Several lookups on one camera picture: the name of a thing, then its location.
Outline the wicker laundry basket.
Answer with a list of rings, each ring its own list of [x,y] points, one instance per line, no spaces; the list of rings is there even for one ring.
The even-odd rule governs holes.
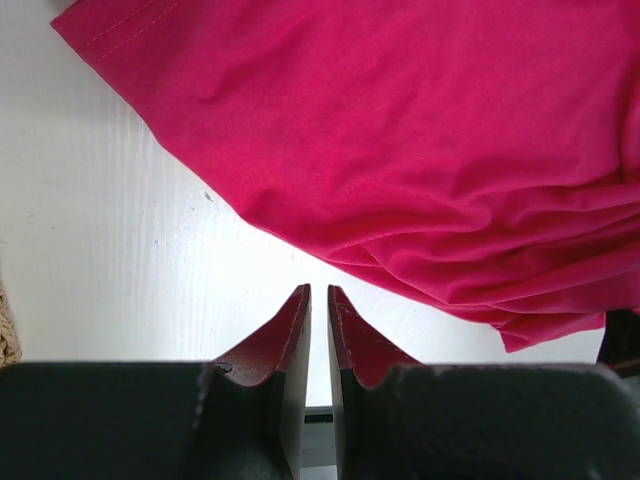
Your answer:
[[[11,315],[9,302],[0,285],[0,365],[15,364],[22,358],[22,350]]]

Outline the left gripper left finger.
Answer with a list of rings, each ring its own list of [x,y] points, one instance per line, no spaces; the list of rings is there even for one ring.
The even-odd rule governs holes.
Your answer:
[[[311,288],[205,370],[187,479],[297,479],[310,351]]]

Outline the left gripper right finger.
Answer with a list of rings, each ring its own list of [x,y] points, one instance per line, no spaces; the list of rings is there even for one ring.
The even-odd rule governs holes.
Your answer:
[[[424,364],[370,325],[344,290],[327,290],[329,353],[340,479],[448,479],[446,457],[427,457],[425,440],[398,439],[399,401],[407,373],[435,378],[448,365]]]

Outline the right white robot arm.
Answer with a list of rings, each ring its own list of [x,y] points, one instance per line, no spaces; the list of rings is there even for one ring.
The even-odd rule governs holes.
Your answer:
[[[597,362],[621,378],[639,375],[639,315],[629,310],[610,311]]]

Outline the pink t shirt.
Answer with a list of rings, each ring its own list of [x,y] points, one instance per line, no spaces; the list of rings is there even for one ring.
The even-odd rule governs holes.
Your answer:
[[[246,222],[507,351],[639,306],[635,1],[77,1],[52,27]]]

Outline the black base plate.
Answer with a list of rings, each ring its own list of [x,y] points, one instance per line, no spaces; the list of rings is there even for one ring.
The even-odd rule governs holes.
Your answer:
[[[336,448],[333,410],[329,406],[305,409],[301,473],[302,480],[336,480]]]

